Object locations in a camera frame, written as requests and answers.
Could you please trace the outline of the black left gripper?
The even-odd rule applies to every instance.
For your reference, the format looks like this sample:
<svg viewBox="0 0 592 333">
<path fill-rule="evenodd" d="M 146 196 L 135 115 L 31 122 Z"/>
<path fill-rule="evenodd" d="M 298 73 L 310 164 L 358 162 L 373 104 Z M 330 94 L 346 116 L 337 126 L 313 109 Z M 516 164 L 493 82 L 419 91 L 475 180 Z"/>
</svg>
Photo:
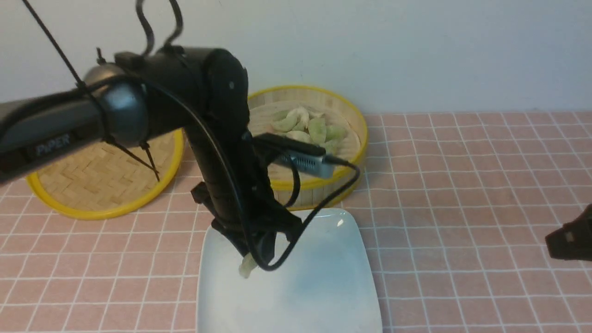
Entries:
<svg viewBox="0 0 592 333">
<path fill-rule="evenodd" d="M 292 241 L 302 234 L 302 221 L 275 199 L 268 166 L 256 152 L 253 137 L 235 142 L 219 139 L 228 159 L 222 166 L 218 153 L 198 126 L 184 129 L 198 162 L 203 182 L 191 194 L 214 216 L 212 227 L 240 253 L 251 253 L 263 269 L 272 266 L 277 233 Z M 243 222 L 249 226 L 245 237 Z"/>
</svg>

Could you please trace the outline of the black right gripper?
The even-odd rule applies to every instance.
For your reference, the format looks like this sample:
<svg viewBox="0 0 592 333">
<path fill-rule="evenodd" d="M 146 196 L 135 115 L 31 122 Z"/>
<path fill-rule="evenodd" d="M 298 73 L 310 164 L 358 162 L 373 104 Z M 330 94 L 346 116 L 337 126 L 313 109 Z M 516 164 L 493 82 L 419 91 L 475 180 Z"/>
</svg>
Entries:
<svg viewBox="0 0 592 333">
<path fill-rule="evenodd" d="M 563 224 L 545 237 L 546 248 L 552 259 L 592 260 L 592 205 L 573 221 Z"/>
</svg>

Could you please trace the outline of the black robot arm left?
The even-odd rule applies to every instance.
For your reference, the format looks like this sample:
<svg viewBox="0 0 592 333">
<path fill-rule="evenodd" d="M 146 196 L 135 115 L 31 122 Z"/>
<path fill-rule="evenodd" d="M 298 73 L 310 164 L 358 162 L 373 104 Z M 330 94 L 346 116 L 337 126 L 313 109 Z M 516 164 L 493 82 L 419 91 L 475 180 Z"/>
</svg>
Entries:
<svg viewBox="0 0 592 333">
<path fill-rule="evenodd" d="M 303 144 L 250 133 L 248 87 L 247 70 L 224 49 L 118 53 L 74 89 L 1 108 L 1 183 L 95 142 L 129 152 L 182 129 L 203 175 L 191 192 L 195 201 L 241 255 L 274 271 L 304 224 L 274 198 L 268 166 Z"/>
</svg>

